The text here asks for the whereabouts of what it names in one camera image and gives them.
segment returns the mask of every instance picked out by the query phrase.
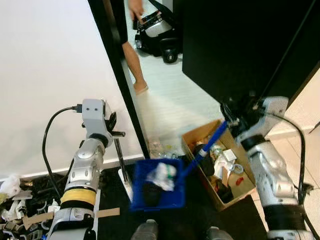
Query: black shorts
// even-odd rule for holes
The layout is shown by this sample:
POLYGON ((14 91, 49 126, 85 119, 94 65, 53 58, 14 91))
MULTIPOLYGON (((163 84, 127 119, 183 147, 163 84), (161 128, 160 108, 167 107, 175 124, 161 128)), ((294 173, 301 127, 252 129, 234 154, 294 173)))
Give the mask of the black shorts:
POLYGON ((127 23, 124 0, 110 0, 115 24, 120 35, 120 42, 124 44, 128 41, 127 23))

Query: vacuum cleaner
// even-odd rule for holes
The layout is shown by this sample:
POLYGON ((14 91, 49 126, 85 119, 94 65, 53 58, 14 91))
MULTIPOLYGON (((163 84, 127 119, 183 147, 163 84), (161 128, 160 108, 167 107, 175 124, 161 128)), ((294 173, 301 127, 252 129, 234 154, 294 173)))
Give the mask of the vacuum cleaner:
POLYGON ((172 64, 182 53, 181 27, 170 9, 156 0, 149 2, 157 11, 142 18, 143 23, 136 24, 135 46, 155 57, 162 56, 165 63, 172 64))

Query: white floor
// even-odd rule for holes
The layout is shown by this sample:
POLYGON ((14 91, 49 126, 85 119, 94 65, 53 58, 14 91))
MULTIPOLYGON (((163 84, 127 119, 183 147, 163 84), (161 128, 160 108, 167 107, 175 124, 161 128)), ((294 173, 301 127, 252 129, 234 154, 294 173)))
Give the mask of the white floor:
MULTIPOLYGON (((148 1, 144 1, 144 9, 146 15, 156 10, 148 1)), ((134 46, 136 31, 128 12, 126 17, 128 41, 134 46)), ((143 52, 138 55, 149 86, 147 92, 137 96, 149 143, 160 141, 182 154, 181 135, 221 118, 220 106, 182 72, 182 54, 173 64, 143 52)))
MULTIPOLYGON (((145 14, 149 15, 155 8, 144 1, 145 14)), ((128 41, 134 46, 136 31, 126 13, 128 41)), ((181 150, 181 135, 198 126, 222 117, 217 101, 206 94, 182 72, 182 54, 174 64, 166 64, 161 57, 154 57, 139 52, 142 72, 149 90, 137 97, 145 131, 149 141, 170 145, 178 154, 181 150)), ((279 153, 287 164, 287 170, 297 185, 300 171, 299 137, 273 140, 279 153)), ((320 233, 320 129, 306 135, 306 170, 305 182, 314 185, 310 195, 305 199, 305 210, 318 233, 320 233)), ((256 208, 265 228, 268 226, 257 193, 252 194, 256 208)))

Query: bare leg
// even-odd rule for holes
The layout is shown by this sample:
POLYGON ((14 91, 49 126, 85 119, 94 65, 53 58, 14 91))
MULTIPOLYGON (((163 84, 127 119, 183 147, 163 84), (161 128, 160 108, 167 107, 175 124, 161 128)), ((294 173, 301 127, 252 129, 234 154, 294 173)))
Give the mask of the bare leg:
POLYGON ((135 78, 135 83, 133 85, 134 90, 136 93, 138 93, 147 86, 147 83, 142 74, 138 55, 129 42, 125 42, 124 44, 122 44, 122 49, 126 62, 128 63, 128 66, 135 78))

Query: person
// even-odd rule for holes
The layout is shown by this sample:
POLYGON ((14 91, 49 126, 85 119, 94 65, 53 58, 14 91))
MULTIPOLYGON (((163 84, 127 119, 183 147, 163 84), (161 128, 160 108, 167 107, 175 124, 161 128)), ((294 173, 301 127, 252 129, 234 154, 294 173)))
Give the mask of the person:
MULTIPOLYGON (((128 42, 125 3, 124 0, 110 0, 110 3, 115 18, 116 27, 120 35, 124 57, 135 78, 133 87, 135 93, 138 95, 148 90, 148 85, 141 70, 139 57, 134 48, 128 42)), ((136 17, 141 22, 141 15, 144 13, 142 0, 128 0, 128 7, 132 21, 136 17)))

